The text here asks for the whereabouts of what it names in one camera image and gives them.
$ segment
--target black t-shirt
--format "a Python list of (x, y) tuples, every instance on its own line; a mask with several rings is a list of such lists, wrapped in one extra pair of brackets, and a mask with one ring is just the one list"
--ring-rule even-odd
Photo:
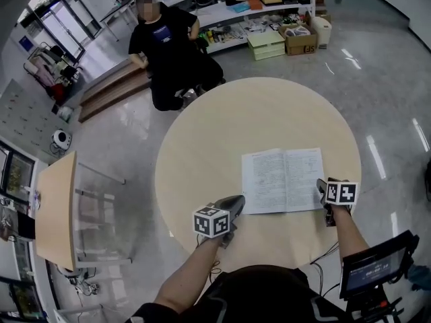
[(301, 279), (295, 271), (278, 266), (222, 273), (197, 304), (181, 315), (147, 303), (133, 316), (145, 323), (349, 322), (343, 310), (308, 287), (306, 277)]
[(197, 52), (188, 37), (197, 17), (177, 7), (162, 6), (160, 12), (162, 16), (154, 23), (139, 21), (130, 39), (129, 54), (143, 52), (154, 71), (166, 72)]

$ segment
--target wooden panel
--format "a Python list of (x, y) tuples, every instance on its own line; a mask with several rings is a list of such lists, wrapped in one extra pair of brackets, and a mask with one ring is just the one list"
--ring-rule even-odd
[(99, 94), (102, 94), (104, 90), (109, 89), (111, 86), (118, 84), (120, 81), (124, 81), (130, 78), (130, 76), (136, 75), (138, 73), (142, 73), (144, 75), (145, 70), (139, 68), (134, 63), (129, 63), (127, 66), (119, 69), (105, 80), (91, 87), (84, 94), (79, 105), (84, 106), (86, 103), (89, 103), (91, 100), (96, 98)]
[(81, 123), (87, 121), (89, 118), (97, 115), (99, 112), (113, 106), (121, 100), (148, 88), (150, 83), (151, 79), (149, 79), (147, 75), (139, 74), (114, 86), (112, 89), (104, 92), (103, 95), (98, 96), (97, 100), (92, 100), (88, 104), (85, 104), (81, 110), (78, 121)]
[(67, 269), (75, 269), (72, 198), (76, 152), (66, 155), (38, 176), (40, 208), (36, 211), (36, 252)]

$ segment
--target open book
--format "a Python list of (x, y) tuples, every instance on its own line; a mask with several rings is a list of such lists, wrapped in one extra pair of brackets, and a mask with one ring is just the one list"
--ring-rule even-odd
[(322, 208), (316, 181), (323, 176), (320, 148), (270, 149), (242, 156), (243, 214)]

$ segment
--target black and white fiducial marker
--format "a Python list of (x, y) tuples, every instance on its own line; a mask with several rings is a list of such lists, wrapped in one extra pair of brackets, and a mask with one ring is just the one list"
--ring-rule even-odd
[(217, 208), (200, 207), (193, 213), (193, 230), (214, 238), (230, 231), (230, 212)]
[(334, 205), (355, 205), (358, 200), (358, 194), (358, 183), (328, 182), (325, 202)]

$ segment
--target round table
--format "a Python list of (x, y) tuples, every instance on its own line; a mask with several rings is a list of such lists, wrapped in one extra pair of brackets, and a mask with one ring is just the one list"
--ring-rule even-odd
[[(174, 237), (196, 248), (192, 212), (242, 193), (241, 156), (267, 149), (320, 147), (325, 177), (361, 181), (355, 138), (340, 113), (311, 89), (283, 79), (232, 81), (207, 92), (174, 121), (160, 148), (156, 195)], [(337, 240), (323, 210), (241, 215), (219, 258), (223, 271), (253, 264), (296, 268)]]

